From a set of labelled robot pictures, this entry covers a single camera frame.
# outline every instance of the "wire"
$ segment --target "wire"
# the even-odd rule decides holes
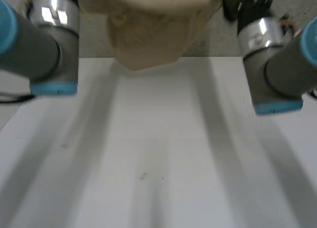
[[[4,93],[0,92],[0,97],[7,97],[10,100],[0,100],[0,104],[15,104],[15,103],[24,103],[36,98],[35,95],[32,94],[12,94],[12,93]]]
[[[314,98],[314,99],[317,99],[317,90],[314,89],[310,92],[307,93],[310,97]]]

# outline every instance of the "blue end cap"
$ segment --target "blue end cap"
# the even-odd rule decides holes
[[[260,103],[254,106],[255,112],[258,115],[267,115],[274,113],[287,113],[291,111],[300,110],[303,107],[303,102],[298,101],[285,101],[285,102],[272,102]]]
[[[313,66],[317,66],[317,18],[303,30],[301,49],[308,62]]]
[[[0,54],[7,53],[18,36],[18,22],[14,11],[4,0],[0,0]]]
[[[74,95],[77,93],[77,83],[36,83],[30,85],[33,95]]]

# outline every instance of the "blue ring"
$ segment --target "blue ring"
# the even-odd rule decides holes
[[[0,0],[0,54],[7,53],[13,47],[17,36],[15,13],[4,0]]]
[[[307,41],[312,41],[312,46],[309,46]],[[304,29],[301,36],[300,45],[302,53],[307,61],[313,66],[317,66],[317,17]]]

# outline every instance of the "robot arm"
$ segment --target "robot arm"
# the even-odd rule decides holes
[[[317,18],[285,46],[273,0],[224,1],[225,17],[238,21],[238,41],[258,115],[299,110],[302,94],[317,87]]]
[[[0,0],[0,68],[30,79],[33,95],[77,92],[77,0],[32,0],[25,19]]]

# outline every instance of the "gray cylinder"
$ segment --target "gray cylinder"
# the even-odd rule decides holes
[[[18,23],[18,35],[12,48],[0,55],[0,68],[30,79],[49,75],[59,60],[57,43],[50,35],[12,11]]]
[[[267,63],[268,81],[277,91],[288,96],[301,96],[317,87],[317,67],[303,56],[301,37],[293,39]]]

